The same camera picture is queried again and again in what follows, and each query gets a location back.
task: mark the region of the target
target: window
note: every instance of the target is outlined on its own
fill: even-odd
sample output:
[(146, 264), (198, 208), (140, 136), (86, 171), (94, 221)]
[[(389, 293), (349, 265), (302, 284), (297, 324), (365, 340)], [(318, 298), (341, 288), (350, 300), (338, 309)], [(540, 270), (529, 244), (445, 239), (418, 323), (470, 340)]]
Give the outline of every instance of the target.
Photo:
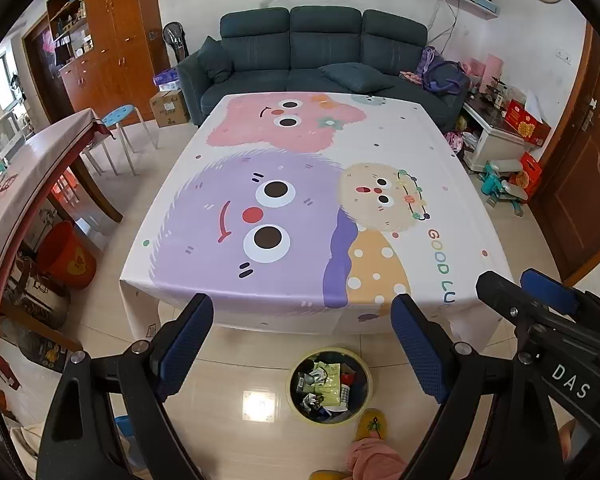
[(7, 69), (6, 56), (0, 56), (0, 108), (6, 110), (16, 101), (16, 96), (11, 90), (11, 77)]

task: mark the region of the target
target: pillow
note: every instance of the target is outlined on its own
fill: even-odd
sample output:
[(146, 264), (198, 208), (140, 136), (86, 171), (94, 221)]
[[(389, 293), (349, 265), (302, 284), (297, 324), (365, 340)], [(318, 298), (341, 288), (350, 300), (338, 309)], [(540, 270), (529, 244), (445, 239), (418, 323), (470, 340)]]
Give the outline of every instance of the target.
[(205, 43), (198, 51), (198, 62), (214, 83), (222, 83), (229, 79), (234, 71), (234, 62), (219, 41), (207, 36)]
[(394, 86), (382, 72), (363, 63), (334, 63), (320, 67), (320, 70), (332, 81), (358, 94), (367, 94)]

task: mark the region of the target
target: stool leg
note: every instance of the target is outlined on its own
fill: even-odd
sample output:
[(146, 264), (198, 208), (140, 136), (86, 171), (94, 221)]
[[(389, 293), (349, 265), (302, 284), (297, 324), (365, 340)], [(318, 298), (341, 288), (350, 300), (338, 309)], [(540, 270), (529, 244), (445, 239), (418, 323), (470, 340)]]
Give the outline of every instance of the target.
[(131, 156), (129, 155), (128, 149), (126, 148), (125, 140), (126, 140), (126, 142), (129, 142), (129, 141), (126, 138), (125, 129), (122, 127), (122, 124), (120, 124), (120, 123), (117, 123), (116, 126), (120, 130), (120, 143), (122, 143), (122, 149), (125, 150), (126, 160), (128, 160), (128, 162), (129, 162), (129, 167), (131, 168), (131, 173), (133, 173), (134, 176), (136, 176), (136, 175), (138, 175), (136, 173), (136, 168), (134, 168), (134, 164), (131, 162)]
[(87, 157), (87, 160), (93, 166), (93, 169), (96, 170), (96, 173), (98, 174), (98, 176), (102, 175), (102, 168), (96, 162), (96, 159), (93, 158), (93, 155), (91, 155), (91, 153), (89, 153), (89, 150), (84, 150), (83, 153), (84, 153), (84, 156)]
[(104, 154), (107, 155), (107, 160), (111, 165), (111, 169), (113, 170), (113, 174), (118, 176), (118, 172), (116, 171), (116, 167), (113, 165), (113, 160), (111, 160), (111, 155), (109, 155), (109, 150), (107, 149), (106, 140), (102, 141), (102, 149), (104, 150)]
[(140, 119), (140, 122), (142, 123), (142, 127), (144, 128), (144, 130), (146, 132), (146, 136), (149, 137), (149, 140), (151, 141), (152, 145), (157, 150), (158, 143), (155, 142), (154, 138), (149, 134), (149, 129), (146, 127), (146, 123), (144, 122), (144, 119), (142, 118), (142, 115), (140, 114), (140, 110), (138, 110), (138, 108), (136, 108), (135, 106), (134, 106), (134, 108), (136, 109), (136, 114), (138, 115), (138, 119)]

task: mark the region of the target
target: table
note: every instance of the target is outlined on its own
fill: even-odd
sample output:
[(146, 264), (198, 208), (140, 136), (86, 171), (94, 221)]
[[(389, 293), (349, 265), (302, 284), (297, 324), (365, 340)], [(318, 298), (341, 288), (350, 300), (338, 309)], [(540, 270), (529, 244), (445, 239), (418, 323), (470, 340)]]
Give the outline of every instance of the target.
[(88, 108), (31, 137), (13, 157), (0, 183), (0, 311), (69, 350), (78, 342), (50, 329), (2, 299), (11, 266), (27, 230), (60, 175), (71, 167), (93, 201), (114, 221), (122, 215), (107, 201), (86, 169), (80, 152), (109, 131)]
[(482, 127), (475, 151), (464, 153), (464, 161), (470, 170), (484, 171), (488, 160), (519, 160), (533, 147), (504, 120), (500, 110), (479, 97), (465, 101), (462, 108)]
[(224, 97), (147, 212), (120, 275), (132, 333), (158, 301), (208, 294), (219, 324), (390, 332), (409, 292), (483, 348), (499, 316), (478, 276), (511, 279), (474, 186), (419, 104), (348, 94)]

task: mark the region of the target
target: screw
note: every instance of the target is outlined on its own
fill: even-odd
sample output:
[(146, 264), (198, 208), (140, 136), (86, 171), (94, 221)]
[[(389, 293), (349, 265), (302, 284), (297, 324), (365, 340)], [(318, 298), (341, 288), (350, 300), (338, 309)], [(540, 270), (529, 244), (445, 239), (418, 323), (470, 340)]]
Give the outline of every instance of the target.
[(471, 348), (471, 345), (469, 345), (469, 343), (464, 343), (462, 341), (459, 343), (456, 343), (454, 345), (454, 349), (460, 355), (470, 355), (471, 352), (474, 350), (473, 348)]
[(140, 341), (136, 341), (131, 345), (131, 351), (134, 354), (142, 354), (147, 351), (149, 348), (149, 342), (141, 339)]
[(523, 365), (529, 365), (531, 364), (534, 360), (531, 357), (531, 354), (528, 354), (527, 352), (520, 352), (518, 354), (518, 361), (520, 361)]
[(74, 365), (77, 365), (78, 363), (84, 361), (85, 357), (87, 357), (87, 354), (85, 354), (82, 350), (78, 350), (71, 355), (71, 362)]

